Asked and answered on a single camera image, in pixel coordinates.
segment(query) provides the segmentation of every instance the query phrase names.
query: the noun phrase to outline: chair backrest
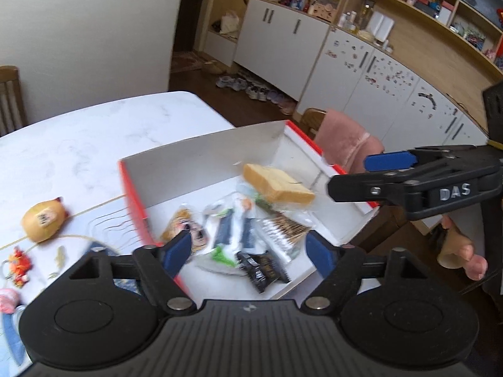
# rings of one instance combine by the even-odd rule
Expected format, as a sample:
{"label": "chair backrest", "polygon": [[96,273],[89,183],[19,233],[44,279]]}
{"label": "chair backrest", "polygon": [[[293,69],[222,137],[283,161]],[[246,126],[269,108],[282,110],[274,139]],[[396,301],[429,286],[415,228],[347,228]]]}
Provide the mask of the chair backrest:
{"label": "chair backrest", "polygon": [[311,139],[318,133],[321,122],[325,118],[326,111],[310,107],[306,109],[299,122],[301,131],[306,133]]}
{"label": "chair backrest", "polygon": [[0,136],[27,126],[21,97],[19,70],[14,66],[0,66]]}

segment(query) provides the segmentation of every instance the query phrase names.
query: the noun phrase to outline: bag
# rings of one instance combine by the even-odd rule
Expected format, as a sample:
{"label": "bag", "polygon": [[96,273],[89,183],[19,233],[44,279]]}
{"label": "bag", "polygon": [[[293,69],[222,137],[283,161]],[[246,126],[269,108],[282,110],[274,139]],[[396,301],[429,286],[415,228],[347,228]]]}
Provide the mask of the bag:
{"label": "bag", "polygon": [[227,11],[220,23],[221,34],[232,34],[240,28],[240,18],[235,11]]}

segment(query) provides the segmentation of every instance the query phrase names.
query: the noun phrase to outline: cabinet door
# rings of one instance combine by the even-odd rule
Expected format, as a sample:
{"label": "cabinet door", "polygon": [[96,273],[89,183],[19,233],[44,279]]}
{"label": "cabinet door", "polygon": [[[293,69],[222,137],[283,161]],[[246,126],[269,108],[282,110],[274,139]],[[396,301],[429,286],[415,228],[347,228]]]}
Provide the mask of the cabinet door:
{"label": "cabinet door", "polygon": [[268,81],[299,100],[329,25],[298,11],[275,8],[266,48],[271,70]]}
{"label": "cabinet door", "polygon": [[440,146],[459,125],[462,112],[423,79],[382,141],[386,152]]}
{"label": "cabinet door", "polygon": [[475,145],[482,146],[487,143],[487,136],[479,126],[462,113],[460,122],[456,128],[451,130],[444,144],[451,145]]}
{"label": "cabinet door", "polygon": [[376,50],[344,113],[382,140],[418,80],[414,72]]}
{"label": "cabinet door", "polygon": [[342,112],[373,54],[372,46],[332,28],[297,111],[304,113],[310,107],[317,107]]}
{"label": "cabinet door", "polygon": [[235,62],[265,78],[262,47],[268,40],[268,19],[276,6],[262,0],[250,0],[237,41]]}

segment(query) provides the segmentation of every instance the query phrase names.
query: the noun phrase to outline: sticker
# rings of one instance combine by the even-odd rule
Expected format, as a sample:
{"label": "sticker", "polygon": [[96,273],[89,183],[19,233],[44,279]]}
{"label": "sticker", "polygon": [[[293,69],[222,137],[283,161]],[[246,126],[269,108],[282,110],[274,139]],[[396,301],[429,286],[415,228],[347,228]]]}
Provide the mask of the sticker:
{"label": "sticker", "polygon": [[36,215],[36,218],[39,226],[46,227],[56,219],[56,212],[47,207],[46,209],[43,209],[41,212],[39,212]]}

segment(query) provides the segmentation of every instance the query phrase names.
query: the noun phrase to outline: pink toy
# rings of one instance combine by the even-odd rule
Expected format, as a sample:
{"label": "pink toy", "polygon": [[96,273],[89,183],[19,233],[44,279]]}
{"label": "pink toy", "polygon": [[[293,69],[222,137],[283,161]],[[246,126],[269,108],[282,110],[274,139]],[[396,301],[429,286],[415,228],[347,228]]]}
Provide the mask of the pink toy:
{"label": "pink toy", "polygon": [[12,314],[19,304],[19,294],[14,289],[0,289],[0,312]]}

